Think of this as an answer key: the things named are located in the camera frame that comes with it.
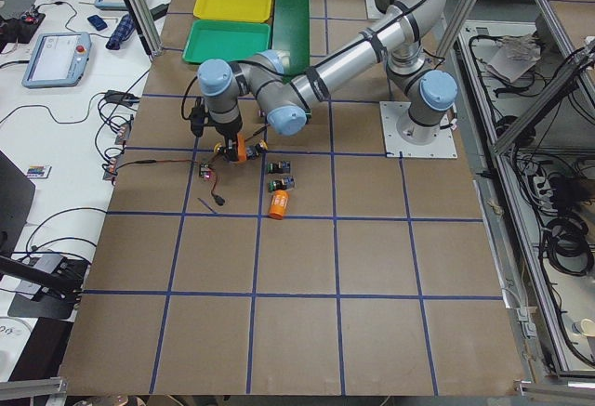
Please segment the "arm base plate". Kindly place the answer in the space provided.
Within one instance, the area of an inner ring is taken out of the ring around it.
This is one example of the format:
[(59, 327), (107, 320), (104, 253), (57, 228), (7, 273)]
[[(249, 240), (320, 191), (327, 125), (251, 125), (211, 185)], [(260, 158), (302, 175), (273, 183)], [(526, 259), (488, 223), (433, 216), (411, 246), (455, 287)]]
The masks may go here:
[(420, 126), (410, 118), (409, 106), (410, 103), (404, 101), (379, 103), (385, 155), (395, 159), (456, 159), (453, 130), (447, 115), (435, 126)]
[(385, 13), (377, 8), (376, 0), (364, 0), (366, 15), (369, 20), (379, 20)]

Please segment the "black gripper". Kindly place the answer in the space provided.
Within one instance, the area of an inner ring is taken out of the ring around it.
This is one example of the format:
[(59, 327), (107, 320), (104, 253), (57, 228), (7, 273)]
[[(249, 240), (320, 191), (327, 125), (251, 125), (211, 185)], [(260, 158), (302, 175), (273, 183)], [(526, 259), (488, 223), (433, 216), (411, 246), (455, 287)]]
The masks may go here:
[(242, 127), (242, 122), (218, 124), (218, 133), (223, 136), (225, 147), (233, 147), (237, 143)]

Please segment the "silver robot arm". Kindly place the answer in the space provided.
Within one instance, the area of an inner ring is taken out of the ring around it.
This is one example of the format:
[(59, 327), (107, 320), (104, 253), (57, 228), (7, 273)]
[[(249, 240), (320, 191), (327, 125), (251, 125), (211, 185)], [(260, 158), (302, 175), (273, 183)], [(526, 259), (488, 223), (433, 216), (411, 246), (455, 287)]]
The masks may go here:
[(307, 123), (314, 104), (382, 64), (410, 100), (398, 123), (400, 136), (412, 144), (429, 144), (457, 95), (455, 79), (426, 64), (421, 45), (441, 16), (445, 0), (375, 1), (381, 19), (288, 83), (282, 81), (285, 59), (278, 50), (259, 52), (244, 62), (202, 63), (196, 73), (202, 95), (189, 115), (191, 131), (201, 137), (204, 128), (213, 127), (227, 149), (237, 148), (243, 127), (238, 98), (250, 94), (277, 134), (293, 136)]

